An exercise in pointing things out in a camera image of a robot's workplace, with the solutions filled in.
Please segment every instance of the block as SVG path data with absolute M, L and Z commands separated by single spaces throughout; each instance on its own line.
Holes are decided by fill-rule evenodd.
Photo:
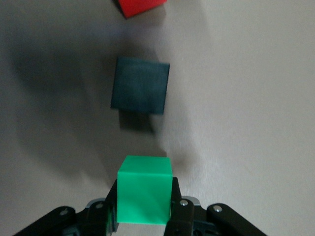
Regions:
M 117 222 L 166 225 L 172 180 L 169 158 L 127 156 L 117 177 Z
M 165 3 L 166 0 L 119 0 L 118 2 L 123 10 L 124 16 L 128 18 L 159 6 Z
M 164 113 L 169 64 L 117 58 L 111 108 L 144 114 Z

